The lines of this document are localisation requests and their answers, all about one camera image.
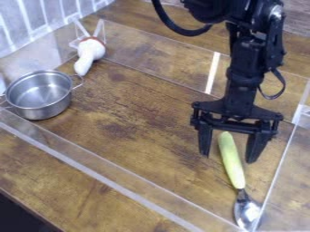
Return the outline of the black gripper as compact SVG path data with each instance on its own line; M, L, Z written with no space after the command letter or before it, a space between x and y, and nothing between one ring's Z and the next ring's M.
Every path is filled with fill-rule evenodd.
M215 101L195 101L190 124L199 134L199 151L210 156L214 130L250 134L246 144L246 162L254 163L269 141L278 134L281 113L254 104L265 80L262 71L245 72L235 68L226 71L225 96Z

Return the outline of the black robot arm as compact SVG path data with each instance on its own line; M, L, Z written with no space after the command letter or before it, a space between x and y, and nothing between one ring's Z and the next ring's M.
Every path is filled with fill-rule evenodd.
M193 103L190 124L199 132L201 154L210 153L215 130L239 132L249 135L246 161L254 163L283 120L279 113L254 105L265 74L282 77L283 4L281 0L183 0L183 4L198 21L226 24L230 40L225 96Z

